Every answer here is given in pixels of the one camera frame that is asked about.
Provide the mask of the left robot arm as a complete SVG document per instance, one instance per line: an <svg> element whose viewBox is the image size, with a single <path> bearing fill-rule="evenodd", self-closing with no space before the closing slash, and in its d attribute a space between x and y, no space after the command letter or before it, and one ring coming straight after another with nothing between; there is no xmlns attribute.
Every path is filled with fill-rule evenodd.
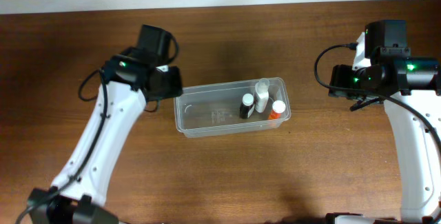
<svg viewBox="0 0 441 224"><path fill-rule="evenodd" d="M173 58L118 54L96 70L94 110L71 157L48 190L33 189L17 217L33 223L119 223L104 208L121 150L147 104L182 95Z"/></svg>

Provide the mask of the orange tube white cap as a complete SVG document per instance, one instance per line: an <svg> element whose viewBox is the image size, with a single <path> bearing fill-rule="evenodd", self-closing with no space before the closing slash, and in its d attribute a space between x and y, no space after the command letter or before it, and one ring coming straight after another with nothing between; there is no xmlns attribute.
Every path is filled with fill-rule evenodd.
<svg viewBox="0 0 441 224"><path fill-rule="evenodd" d="M286 110L286 104L283 101L281 100L274 101L272 103L271 112L269 114L268 119L269 120L279 119L281 115L285 112L285 110Z"/></svg>

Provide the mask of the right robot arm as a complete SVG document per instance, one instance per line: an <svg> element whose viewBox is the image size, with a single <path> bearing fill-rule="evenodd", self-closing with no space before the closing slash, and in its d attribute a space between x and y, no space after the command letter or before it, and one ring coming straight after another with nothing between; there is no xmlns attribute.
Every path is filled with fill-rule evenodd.
<svg viewBox="0 0 441 224"><path fill-rule="evenodd" d="M333 68L329 95L383 102L402 181L404 223L440 222L440 64L430 57Z"/></svg>

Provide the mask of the dark bottle white cap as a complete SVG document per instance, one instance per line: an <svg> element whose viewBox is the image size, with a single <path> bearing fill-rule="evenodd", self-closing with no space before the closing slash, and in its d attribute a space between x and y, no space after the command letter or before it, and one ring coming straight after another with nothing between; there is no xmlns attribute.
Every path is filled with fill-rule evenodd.
<svg viewBox="0 0 441 224"><path fill-rule="evenodd" d="M248 119L254 111L254 96L250 93L244 94L240 105L239 117Z"/></svg>

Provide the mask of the white spray bottle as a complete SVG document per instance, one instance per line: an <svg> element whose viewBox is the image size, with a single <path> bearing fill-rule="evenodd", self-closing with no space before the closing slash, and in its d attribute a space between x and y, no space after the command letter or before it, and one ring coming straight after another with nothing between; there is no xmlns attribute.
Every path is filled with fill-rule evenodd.
<svg viewBox="0 0 441 224"><path fill-rule="evenodd" d="M255 84L254 102L255 111L263 113L265 111L269 99L269 80L266 78L260 79Z"/></svg>

